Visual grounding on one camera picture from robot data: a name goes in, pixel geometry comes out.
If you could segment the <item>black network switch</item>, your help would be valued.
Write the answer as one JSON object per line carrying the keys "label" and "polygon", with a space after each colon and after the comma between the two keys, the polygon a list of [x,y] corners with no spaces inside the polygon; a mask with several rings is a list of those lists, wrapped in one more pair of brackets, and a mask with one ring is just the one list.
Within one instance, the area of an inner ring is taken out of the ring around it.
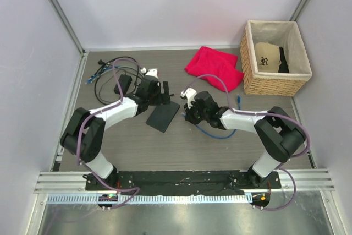
{"label": "black network switch", "polygon": [[180,108],[180,104],[173,101],[167,105],[156,106],[146,124],[157,131],[165,133],[169,125],[171,124],[173,118],[177,114]]}

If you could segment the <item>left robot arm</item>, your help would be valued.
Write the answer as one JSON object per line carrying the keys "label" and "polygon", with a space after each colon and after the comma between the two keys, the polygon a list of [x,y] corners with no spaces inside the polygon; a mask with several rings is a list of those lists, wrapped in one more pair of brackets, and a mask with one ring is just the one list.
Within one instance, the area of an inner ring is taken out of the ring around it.
{"label": "left robot arm", "polygon": [[112,190],[117,183],[117,169],[101,152],[105,130],[138,116],[149,106],[169,104],[170,99],[168,82],[146,75],[133,94],[95,110],[77,108],[61,136],[60,145],[98,176],[98,184],[104,190]]}

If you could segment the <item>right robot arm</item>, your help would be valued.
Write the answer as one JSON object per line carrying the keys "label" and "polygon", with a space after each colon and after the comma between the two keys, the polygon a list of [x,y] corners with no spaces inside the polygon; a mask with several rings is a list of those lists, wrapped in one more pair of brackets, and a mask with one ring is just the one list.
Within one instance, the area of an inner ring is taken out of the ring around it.
{"label": "right robot arm", "polygon": [[261,188],[268,182],[268,176],[292,157],[306,143],[310,146],[307,130],[296,120],[290,118],[280,107],[268,111],[242,111],[231,107],[220,107],[207,91],[196,92],[188,88],[180,93],[186,100],[185,120],[198,125],[205,121],[211,127],[221,130],[242,130],[255,133],[265,150],[248,169],[247,176],[251,186]]}

